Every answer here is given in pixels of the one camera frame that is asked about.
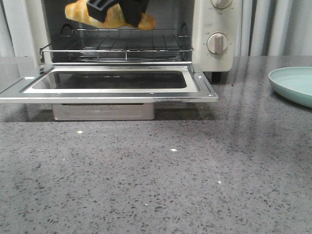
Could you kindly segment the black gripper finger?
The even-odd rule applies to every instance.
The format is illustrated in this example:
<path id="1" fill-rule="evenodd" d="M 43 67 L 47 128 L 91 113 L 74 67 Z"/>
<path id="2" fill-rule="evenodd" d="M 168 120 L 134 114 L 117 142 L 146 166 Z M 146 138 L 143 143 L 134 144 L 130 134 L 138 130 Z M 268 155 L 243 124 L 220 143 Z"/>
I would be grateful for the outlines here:
<path id="1" fill-rule="evenodd" d="M 90 17 L 104 22 L 108 9 L 117 3 L 118 0 L 88 0 L 86 6 Z"/>
<path id="2" fill-rule="evenodd" d="M 148 3 L 149 0 L 121 0 L 119 5 L 125 21 L 131 26 L 138 27 L 142 13 L 146 12 Z"/>

